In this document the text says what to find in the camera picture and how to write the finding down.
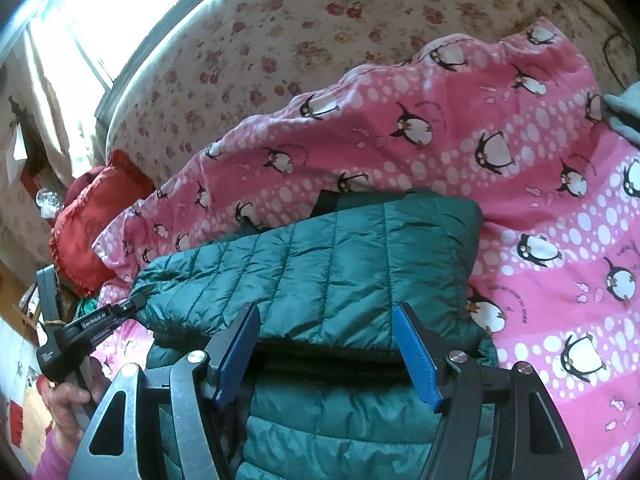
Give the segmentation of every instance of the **plastic bag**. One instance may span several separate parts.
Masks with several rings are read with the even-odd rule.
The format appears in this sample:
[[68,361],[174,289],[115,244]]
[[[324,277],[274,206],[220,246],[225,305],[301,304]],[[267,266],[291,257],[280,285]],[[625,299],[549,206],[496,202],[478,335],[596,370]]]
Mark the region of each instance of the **plastic bag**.
[[43,218],[55,218],[62,208],[58,194],[49,189],[38,190],[36,204],[40,207],[40,216]]

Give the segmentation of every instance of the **human hand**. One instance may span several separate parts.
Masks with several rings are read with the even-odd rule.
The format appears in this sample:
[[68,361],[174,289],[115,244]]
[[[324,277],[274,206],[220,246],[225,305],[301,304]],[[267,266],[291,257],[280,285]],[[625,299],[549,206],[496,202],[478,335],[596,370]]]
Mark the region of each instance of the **human hand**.
[[78,449],[83,435],[74,415],[73,407],[88,403],[91,397],[94,398],[96,404],[99,403],[111,384],[111,381],[102,373],[100,361],[94,357],[90,358],[90,370],[92,375],[91,394],[69,383],[62,383],[52,388],[47,382],[42,389],[42,400],[51,412],[55,424],[53,431],[56,444],[69,460],[76,454],[76,449]]

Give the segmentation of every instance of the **green puffer jacket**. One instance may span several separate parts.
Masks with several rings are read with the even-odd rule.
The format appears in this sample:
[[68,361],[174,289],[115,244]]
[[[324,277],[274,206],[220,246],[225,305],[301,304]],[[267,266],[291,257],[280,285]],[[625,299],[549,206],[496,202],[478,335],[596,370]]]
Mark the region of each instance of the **green puffer jacket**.
[[[439,416],[418,400],[392,336],[402,301],[482,364],[497,364],[466,311],[482,223],[474,202],[372,192],[332,208],[158,258],[132,290],[152,286],[138,316],[156,338],[149,367],[203,348],[245,301],[257,303],[264,359],[250,380],[238,480],[418,478]],[[168,470],[179,478],[163,418]],[[491,430],[486,409],[471,478],[484,475]]]

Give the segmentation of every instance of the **white paper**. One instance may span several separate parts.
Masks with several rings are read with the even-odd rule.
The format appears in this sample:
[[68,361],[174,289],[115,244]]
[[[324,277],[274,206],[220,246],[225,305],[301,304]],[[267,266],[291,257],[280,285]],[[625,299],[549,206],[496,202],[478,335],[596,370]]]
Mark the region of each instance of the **white paper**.
[[9,140],[9,149],[6,150],[6,176],[9,179],[9,184],[20,179],[25,162],[27,162],[27,150],[24,147],[22,127],[18,124],[14,127]]

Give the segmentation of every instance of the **bed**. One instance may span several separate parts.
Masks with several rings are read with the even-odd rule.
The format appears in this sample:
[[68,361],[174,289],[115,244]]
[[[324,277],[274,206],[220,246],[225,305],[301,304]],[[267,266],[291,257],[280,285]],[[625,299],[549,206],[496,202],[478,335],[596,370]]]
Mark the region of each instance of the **bed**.
[[[535,28],[541,16],[549,21]],[[305,218],[319,189],[419,186],[469,196],[487,220],[470,280],[469,313],[494,336],[502,366],[529,360],[539,371],[576,442],[585,477],[615,478],[640,435],[632,229],[640,214],[632,183],[640,162],[637,150],[600,121],[598,108],[600,94],[620,93],[636,79],[632,49],[612,38],[619,30],[601,0],[205,1],[145,63],[116,110],[108,150],[125,150],[159,191],[98,238],[95,250],[119,276],[103,289],[102,300],[123,297],[136,266],[231,232],[238,217],[270,227]],[[395,85],[367,82],[371,66],[404,70],[409,59],[406,70],[437,60],[449,73],[463,65],[485,68],[496,54],[492,44],[516,32],[507,43],[533,53],[553,49],[559,38],[572,41],[575,71],[590,76],[573,81],[567,93],[535,68],[537,62],[528,69],[515,66],[506,90],[479,86],[486,105],[507,102],[517,92],[561,95],[553,102],[542,98],[523,114],[512,110],[508,119],[497,116],[495,124],[476,125],[468,139],[451,126],[450,112],[394,101],[431,75],[415,81],[402,76],[404,82]],[[480,49],[485,54],[467,59],[467,47],[463,57],[457,50],[439,51],[447,45],[438,38],[457,33],[468,36],[447,41],[486,42]],[[340,94],[350,84],[366,88]],[[375,124],[361,124],[349,132],[350,160],[358,162],[344,160],[338,145],[324,153],[331,163],[323,165],[316,162],[320,145],[310,150],[292,139],[300,133],[299,121],[278,122],[302,116],[305,135],[318,135],[332,124],[332,114],[356,107],[356,94],[364,103],[379,100],[381,109],[395,107],[388,113],[397,115],[398,124],[411,124],[431,109],[433,137],[447,124],[440,134],[448,143],[407,139],[397,152],[388,142],[402,140],[401,126],[389,138]],[[270,121],[284,124],[282,138],[274,137]],[[517,154],[505,149],[505,139],[513,139]],[[358,156],[372,144],[377,156]],[[261,164],[252,159],[256,152],[267,157]],[[203,174],[209,161],[233,166]],[[260,189],[246,188],[258,173],[264,177]],[[510,186],[496,193],[505,177]],[[181,199],[163,204],[172,193]],[[169,220],[171,225],[156,226],[159,218],[175,219],[180,204],[188,225]],[[141,216],[156,220],[139,238],[127,237],[127,226]],[[162,239],[150,245],[159,234]],[[564,276],[558,286],[545,277],[548,270]],[[546,310],[554,302],[558,309]],[[546,317],[536,312],[542,307]],[[143,363],[150,345],[150,335],[129,333],[137,330],[133,322],[124,330],[101,349],[100,358],[114,370],[127,360]]]

